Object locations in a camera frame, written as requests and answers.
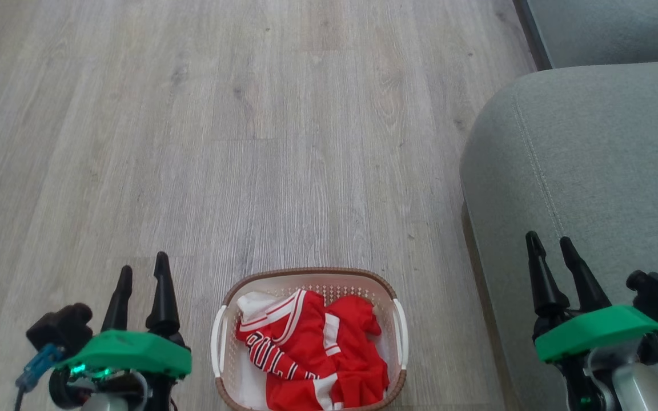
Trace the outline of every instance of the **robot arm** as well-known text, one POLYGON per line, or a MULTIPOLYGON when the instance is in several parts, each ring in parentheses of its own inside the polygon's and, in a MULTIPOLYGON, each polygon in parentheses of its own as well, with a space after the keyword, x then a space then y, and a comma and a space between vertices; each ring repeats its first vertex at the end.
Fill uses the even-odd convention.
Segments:
POLYGON ((617 390, 617 385, 626 385, 625 390, 636 395, 654 391, 642 389, 647 371, 632 365, 658 362, 658 273, 635 271, 627 280, 629 289, 638 293, 633 306, 612 305, 571 240, 562 237, 560 248, 580 300, 580 309, 571 310, 545 262, 546 252, 536 232, 528 232, 525 240, 538 315, 533 343, 540 361, 554 365, 565 378, 569 408, 626 411, 634 401, 646 405, 646 398, 622 398, 626 393, 619 392, 624 390, 617 390))
POLYGON ((157 289, 148 332, 126 330, 133 272, 126 265, 101 327, 93 336, 92 311, 74 304, 47 313, 27 331, 39 354, 17 380, 20 396, 34 389, 49 368, 50 398, 63 409, 168 411, 172 387, 191 373, 191 351, 179 333, 169 257, 157 254, 157 289))

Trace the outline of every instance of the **red clothing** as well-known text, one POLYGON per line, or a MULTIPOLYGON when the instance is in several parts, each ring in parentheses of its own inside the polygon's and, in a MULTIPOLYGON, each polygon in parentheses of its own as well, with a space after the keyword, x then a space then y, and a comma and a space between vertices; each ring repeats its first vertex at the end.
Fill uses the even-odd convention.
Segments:
POLYGON ((366 336, 381 333, 372 304, 346 296, 324 307, 324 297, 302 289, 278 302, 251 294, 238 300, 249 315, 236 336, 267 373, 270 409, 331 410, 382 400, 387 364, 366 336))
POLYGON ((337 345, 340 351, 330 357, 337 370, 345 408, 374 404, 390 384, 387 364, 366 333, 379 336, 381 330, 372 312, 372 304, 359 296, 345 296, 327 307, 339 318, 337 345))

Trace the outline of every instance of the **basket handle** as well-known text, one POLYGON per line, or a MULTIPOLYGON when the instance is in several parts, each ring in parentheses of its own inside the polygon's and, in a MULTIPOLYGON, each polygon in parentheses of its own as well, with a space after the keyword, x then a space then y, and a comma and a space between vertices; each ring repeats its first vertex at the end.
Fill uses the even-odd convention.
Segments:
POLYGON ((400 346, 398 347, 398 357, 400 358, 400 369, 405 369, 408 366, 408 356, 410 354, 410 341, 408 339, 408 321, 405 319, 405 310, 403 305, 397 299, 393 299, 395 303, 395 314, 398 316, 400 322, 400 346))
POLYGON ((215 316, 215 321, 212 323, 212 333, 210 335, 210 354, 212 358, 212 372, 215 374, 215 378, 220 377, 220 372, 225 362, 225 344, 222 345, 219 343, 220 339, 220 328, 222 326, 222 317, 225 315, 225 310, 227 306, 220 307, 220 310, 217 310, 217 315, 215 316))

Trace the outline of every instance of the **brown basket rim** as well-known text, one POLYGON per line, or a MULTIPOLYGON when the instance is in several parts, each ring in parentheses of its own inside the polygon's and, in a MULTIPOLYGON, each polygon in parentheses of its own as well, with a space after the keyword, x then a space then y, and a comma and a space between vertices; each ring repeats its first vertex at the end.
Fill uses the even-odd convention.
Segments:
POLYGON ((369 279, 373 279, 374 281, 376 281, 376 283, 379 283, 387 291, 387 294, 390 295, 391 299, 395 300, 398 297, 397 294, 395 294, 394 289, 392 289, 392 286, 390 286, 390 284, 387 281, 385 281, 384 278, 373 273, 372 271, 361 270, 360 268, 302 267, 302 268, 285 268, 282 270, 265 271, 263 273, 253 274, 244 279, 241 279, 241 281, 238 281, 238 283, 233 285, 232 288, 230 288, 230 291, 227 292, 227 296, 225 296, 224 300, 222 300, 222 305, 229 306, 230 302, 232 301, 232 297, 234 297, 235 294, 242 287, 244 287, 248 283, 253 283, 253 281, 259 279, 269 279, 269 278, 281 277, 281 276, 297 276, 303 274, 339 274, 345 276, 347 275, 362 276, 369 279))

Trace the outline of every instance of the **seam stitching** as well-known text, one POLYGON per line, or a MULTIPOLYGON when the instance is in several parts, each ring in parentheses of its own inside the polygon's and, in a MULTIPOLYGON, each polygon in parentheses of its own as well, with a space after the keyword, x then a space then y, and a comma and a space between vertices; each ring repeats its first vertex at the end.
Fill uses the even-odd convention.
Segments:
POLYGON ((522 117, 522 112, 519 109, 519 102, 517 102, 517 93, 514 93, 512 97, 512 106, 515 110, 515 121, 517 122, 517 128, 522 132, 522 141, 527 149, 527 159, 529 164, 532 167, 532 172, 535 174, 535 179, 537 179, 537 186, 540 187, 540 192, 543 195, 543 200, 545 201, 545 208, 548 210, 548 216, 553 222, 553 227, 555 228, 555 234, 557 237, 562 237, 562 232, 564 232, 562 227, 562 222, 560 221, 557 208, 553 202, 552 195, 548 189, 547 181, 545 179, 545 174, 543 174, 543 169, 540 166, 540 159, 537 158, 537 152, 535 151, 535 146, 532 145, 532 137, 527 130, 527 123, 522 117))

